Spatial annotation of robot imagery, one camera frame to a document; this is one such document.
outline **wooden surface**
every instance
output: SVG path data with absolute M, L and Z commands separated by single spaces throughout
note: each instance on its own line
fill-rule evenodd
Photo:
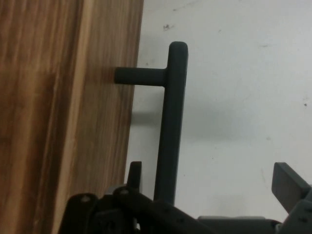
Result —
M 0 233 L 56 233 L 123 182 L 142 0 L 0 0 Z

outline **wood grain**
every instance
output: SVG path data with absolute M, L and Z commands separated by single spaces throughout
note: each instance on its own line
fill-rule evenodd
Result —
M 123 182 L 142 0 L 0 0 L 0 232 L 56 233 Z

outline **white surface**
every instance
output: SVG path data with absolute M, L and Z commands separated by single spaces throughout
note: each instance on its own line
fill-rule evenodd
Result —
M 164 68 L 172 41 L 189 46 L 177 207 L 282 221 L 274 162 L 312 183 L 311 22 L 309 0 L 145 0 L 138 67 Z M 127 166 L 143 161 L 149 197 L 162 102 L 162 88 L 136 86 Z

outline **bolt hole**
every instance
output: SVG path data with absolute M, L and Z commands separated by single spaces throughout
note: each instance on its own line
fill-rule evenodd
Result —
M 299 220 L 299 222 L 302 222 L 302 223 L 307 223 L 308 222 L 308 219 L 305 218 L 305 217 L 300 217 L 298 220 Z
M 178 219 L 176 220 L 176 222 L 177 222 L 177 223 L 184 223 L 184 219 L 183 219 L 183 218 L 178 218 Z

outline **dark gray handle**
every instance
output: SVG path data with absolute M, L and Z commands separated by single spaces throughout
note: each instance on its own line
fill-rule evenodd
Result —
M 115 71 L 115 83 L 163 86 L 162 110 L 154 200 L 174 204 L 187 73 L 188 48 L 184 42 L 169 46 L 165 69 L 124 68 Z

